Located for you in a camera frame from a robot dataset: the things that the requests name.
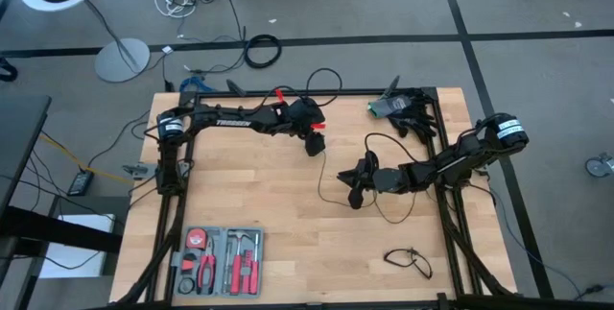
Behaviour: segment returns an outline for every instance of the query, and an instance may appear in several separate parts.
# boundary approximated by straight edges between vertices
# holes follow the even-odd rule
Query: black metal frame
[[[423,88],[423,90],[435,99],[433,108],[435,112],[435,118],[438,123],[438,135],[439,135],[439,139],[440,139],[440,143],[442,147],[445,148],[449,145],[449,141],[447,138],[445,124],[444,124],[443,117],[441,114],[441,107],[438,102],[437,89],[434,87],[425,87]],[[383,92],[383,89],[380,89],[380,88],[343,89],[341,91],[338,91],[336,89],[324,89],[324,90],[311,90],[309,92],[309,95],[310,96],[332,96],[332,95],[340,95],[340,96],[373,95],[373,96],[377,96],[377,95],[380,95],[382,92]],[[247,93],[246,97],[263,97],[267,93],[268,93],[267,91],[251,91]],[[303,95],[304,91],[299,90],[298,94]],[[239,96],[233,92],[207,92],[207,93],[194,93],[194,92],[185,93],[184,92],[180,94],[179,105],[180,106],[199,105],[201,103],[201,100],[203,99],[238,98],[238,97]],[[194,153],[194,147],[195,147],[194,139],[192,139],[187,143],[186,153],[184,157],[186,161],[192,160],[193,153]],[[428,140],[427,150],[429,153],[429,157],[432,157],[436,154],[433,139]],[[189,176],[190,175],[188,173],[187,175],[188,179],[186,180],[187,182],[189,182]],[[438,206],[439,211],[440,211],[440,214],[442,214],[443,210],[446,210],[446,211],[448,210],[447,205],[446,205],[446,201],[447,201],[446,194],[445,194],[444,189],[441,189],[441,188],[436,188],[436,192],[437,192],[437,201],[439,203],[439,206]],[[185,214],[186,195],[187,195],[187,190],[185,191],[185,193],[178,196],[176,217],[179,217],[181,226],[183,225],[183,217]],[[459,222],[460,235],[462,239],[464,240],[464,242],[469,247],[471,247],[471,235],[469,232],[466,215],[464,213],[464,205],[462,201],[461,191],[455,190],[453,191],[452,195],[453,195],[453,201],[455,204],[455,208],[457,209],[457,219]],[[156,252],[160,248],[161,242],[164,240],[166,226],[167,226],[168,217],[169,217],[170,204],[171,204],[170,197],[164,197],[162,199],[162,204],[160,206],[160,213],[158,216],[158,223],[157,223],[153,252]],[[448,254],[448,263],[450,267],[450,275],[451,275],[452,282],[453,282],[454,292],[455,292],[456,297],[458,299],[461,299],[463,296],[466,295],[466,293],[464,291],[464,285],[462,283],[461,269],[459,265],[456,244],[452,236],[446,231],[445,223],[443,221],[442,221],[442,227],[443,227],[443,233],[444,233],[444,239],[445,239],[445,246],[446,246],[446,250]],[[179,243],[180,243],[179,238],[177,238],[176,241],[174,241],[173,243],[172,251],[177,251],[179,249]],[[467,269],[470,275],[470,282],[471,282],[471,288],[472,288],[473,294],[475,294],[475,296],[482,295],[483,294],[482,283],[478,277],[478,274],[476,273],[473,266],[469,263],[468,260],[467,260]],[[166,285],[165,285],[165,290],[164,290],[164,299],[162,300],[163,302],[169,305],[171,304],[172,299],[173,299],[173,285],[175,284],[175,275],[176,275],[175,267],[172,267],[169,265],[168,271],[167,271],[167,277],[166,277]],[[155,272],[155,274],[152,276],[152,279],[150,280],[150,283],[149,283],[149,286],[146,292],[146,298],[145,298],[146,301],[154,301],[157,277],[158,277],[158,271]],[[334,309],[344,309],[344,308],[348,308],[348,309],[350,308],[351,309],[357,309],[357,308],[423,309],[423,308],[430,307],[430,308],[443,309],[449,306],[451,303],[454,303],[454,301],[448,302],[444,294],[438,294],[437,298],[438,300],[424,300],[424,301],[348,302],[348,303],[326,303],[326,304],[313,304],[313,305],[308,305],[308,304],[260,304],[260,305],[241,305],[241,306],[206,305],[206,306],[187,306],[187,307],[182,306],[182,307],[173,307],[173,308],[174,309],[199,309],[199,308],[202,308],[202,309],[205,309],[205,308],[206,309],[230,309],[230,308],[232,309],[258,309],[258,308],[273,309],[273,308],[311,308],[311,307],[323,308],[323,307],[326,307],[326,308],[331,308],[331,309],[333,308]],[[486,300],[481,299],[481,301],[488,301],[489,299],[492,299],[492,297],[486,297],[485,299]]]

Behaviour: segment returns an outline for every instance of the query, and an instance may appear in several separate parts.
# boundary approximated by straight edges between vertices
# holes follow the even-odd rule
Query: lamp base
[[[122,38],[122,44],[130,53],[122,52],[117,42],[105,46],[96,56],[96,74],[107,82],[121,83],[140,75],[150,62],[150,48],[135,38]]]

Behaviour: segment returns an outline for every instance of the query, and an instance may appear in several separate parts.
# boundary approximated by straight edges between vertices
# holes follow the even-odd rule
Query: hammer
[[[234,255],[232,262],[232,282],[230,284],[230,294],[238,295],[241,279],[241,240],[243,237],[249,239],[249,235],[242,230],[233,230],[228,233],[229,236],[237,237],[237,253]]]

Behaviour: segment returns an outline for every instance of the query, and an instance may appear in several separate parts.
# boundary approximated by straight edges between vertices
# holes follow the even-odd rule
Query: screwdriver
[[[256,233],[256,237],[254,239],[254,248],[253,248],[253,260],[251,261],[251,280],[249,281],[249,293],[251,295],[255,295],[258,293],[258,240],[260,238],[260,234]]]

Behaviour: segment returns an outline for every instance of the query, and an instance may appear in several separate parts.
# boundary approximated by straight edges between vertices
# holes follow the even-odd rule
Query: yellow cable
[[[67,149],[65,149],[64,147],[62,147],[61,145],[59,145],[58,143],[52,141],[50,138],[48,138],[47,136],[41,135],[38,138],[40,138],[41,140],[49,143],[50,145],[58,148],[59,150],[61,150],[64,154],[68,155],[68,157],[73,160],[76,164],[79,165],[79,168],[81,168],[82,170],[86,170],[86,171],[90,171],[93,174],[96,175],[100,175],[102,177],[107,177],[109,179],[113,179],[113,180],[117,180],[117,181],[122,181],[124,183],[127,184],[134,184],[134,181],[129,180],[129,179],[125,179],[125,178],[121,178],[119,176],[115,176],[112,174],[109,174],[107,172],[101,171],[101,170],[97,170],[95,168],[91,168],[91,167],[87,167],[87,165],[85,165],[84,163],[82,163],[79,159],[77,159],[77,157],[75,155],[73,155],[72,153],[70,153],[70,151],[68,151]]]

